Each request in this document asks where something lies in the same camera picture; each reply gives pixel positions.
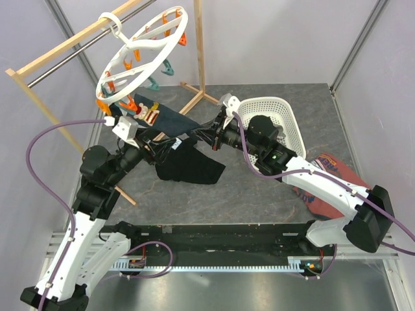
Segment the dark navy sock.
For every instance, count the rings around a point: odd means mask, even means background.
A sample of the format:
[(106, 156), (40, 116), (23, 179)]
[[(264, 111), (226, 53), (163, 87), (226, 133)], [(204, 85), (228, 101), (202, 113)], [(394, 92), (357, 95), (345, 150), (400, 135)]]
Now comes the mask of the dark navy sock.
[(168, 137), (189, 134), (191, 130), (201, 127), (185, 115), (138, 93), (134, 95), (134, 103), (137, 106), (134, 120), (140, 126), (163, 132)]

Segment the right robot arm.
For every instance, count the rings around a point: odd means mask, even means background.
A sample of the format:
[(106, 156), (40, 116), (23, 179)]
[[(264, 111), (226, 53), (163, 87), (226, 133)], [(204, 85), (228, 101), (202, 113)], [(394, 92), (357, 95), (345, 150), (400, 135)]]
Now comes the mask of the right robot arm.
[(281, 126), (270, 117), (256, 115), (247, 126), (239, 116), (230, 124), (220, 112), (207, 125), (192, 134), (219, 150), (226, 144), (256, 156), (252, 168), (265, 179), (274, 179), (304, 190), (341, 213), (340, 218), (311, 221), (304, 235), (297, 238), (298, 250), (312, 255), (328, 244), (350, 242), (367, 253), (375, 253), (392, 225), (393, 208), (389, 193), (381, 186), (369, 189), (340, 179), (312, 165), (277, 140)]

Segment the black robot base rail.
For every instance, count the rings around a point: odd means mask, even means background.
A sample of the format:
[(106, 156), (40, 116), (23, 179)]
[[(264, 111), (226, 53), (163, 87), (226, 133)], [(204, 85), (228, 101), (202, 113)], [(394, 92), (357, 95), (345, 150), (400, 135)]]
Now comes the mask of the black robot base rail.
[(103, 233), (122, 232), (132, 245), (166, 243), (170, 250), (147, 246), (148, 264), (175, 266), (261, 266), (286, 264), (289, 257), (325, 257), (333, 246), (316, 247), (305, 238), (306, 224), (106, 225)]

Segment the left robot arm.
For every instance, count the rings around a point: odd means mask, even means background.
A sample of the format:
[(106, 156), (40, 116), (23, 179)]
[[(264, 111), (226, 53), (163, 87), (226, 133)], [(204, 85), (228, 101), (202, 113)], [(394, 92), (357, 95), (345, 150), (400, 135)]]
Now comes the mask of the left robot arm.
[(64, 205), (69, 214), (67, 231), (44, 276), (23, 290), (22, 302), (37, 310), (85, 310), (113, 264), (123, 255), (140, 252), (143, 244), (138, 227), (120, 222), (92, 258), (86, 258), (120, 196), (115, 184), (142, 160), (162, 163), (177, 142), (175, 138), (153, 141), (144, 129), (139, 133), (115, 155), (99, 145), (84, 152), (81, 187), (73, 205)]

